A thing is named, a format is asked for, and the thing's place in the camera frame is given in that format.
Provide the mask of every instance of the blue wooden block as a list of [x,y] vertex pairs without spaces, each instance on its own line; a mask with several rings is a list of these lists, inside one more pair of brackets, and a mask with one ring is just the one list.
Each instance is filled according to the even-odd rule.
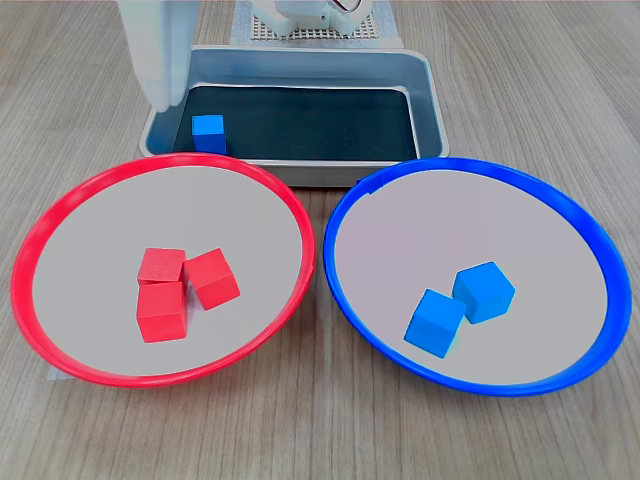
[[196,152],[227,154],[227,139],[222,115],[193,117],[192,127]]
[[458,272],[452,296],[467,306],[471,323],[480,323],[507,313],[515,294],[502,270],[488,262]]
[[404,339],[444,358],[458,333],[466,308],[464,303],[427,290],[413,314]]

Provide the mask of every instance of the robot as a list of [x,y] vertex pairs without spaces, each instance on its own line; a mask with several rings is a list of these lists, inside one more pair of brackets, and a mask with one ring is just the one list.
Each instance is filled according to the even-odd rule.
[[[253,14],[276,35],[296,29],[352,34],[373,0],[253,0]],[[151,106],[164,112],[186,93],[197,0],[118,0],[133,70]]]

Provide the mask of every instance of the red cube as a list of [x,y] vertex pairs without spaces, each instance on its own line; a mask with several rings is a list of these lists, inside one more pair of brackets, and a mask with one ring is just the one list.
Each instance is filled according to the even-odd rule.
[[184,250],[147,248],[138,272],[138,284],[182,282],[186,285],[183,268],[186,259]]
[[238,283],[219,248],[187,260],[184,266],[205,310],[240,296]]
[[138,325],[146,343],[187,336],[187,297],[182,282],[140,286]]

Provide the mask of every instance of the metal tray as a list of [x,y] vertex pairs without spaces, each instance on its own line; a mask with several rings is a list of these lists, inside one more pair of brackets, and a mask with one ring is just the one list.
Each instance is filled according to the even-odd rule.
[[[190,115],[189,108],[185,113],[189,95],[203,86],[324,89],[336,94],[345,90],[390,90],[396,95],[401,92],[406,98],[405,111],[409,117],[406,125],[411,130],[415,157],[446,157],[449,153],[431,69],[427,59],[418,53],[194,46],[189,93],[180,105],[165,112],[151,110],[140,140],[143,156],[188,150],[176,139],[181,124],[188,120],[183,117]],[[307,122],[305,128],[322,130],[323,123]],[[340,151],[337,148],[333,158],[314,158],[311,151],[304,159],[242,158],[232,151],[228,154],[265,168],[288,185],[298,187],[350,187],[378,169],[399,163],[397,159],[389,160],[390,157],[340,158]]]

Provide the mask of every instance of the black tray bottom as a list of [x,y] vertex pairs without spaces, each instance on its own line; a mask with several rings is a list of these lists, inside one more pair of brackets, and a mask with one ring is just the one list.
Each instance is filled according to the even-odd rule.
[[197,115],[224,116],[227,154],[235,158],[416,158],[407,99],[396,90],[196,87],[188,93],[174,152],[195,150]]

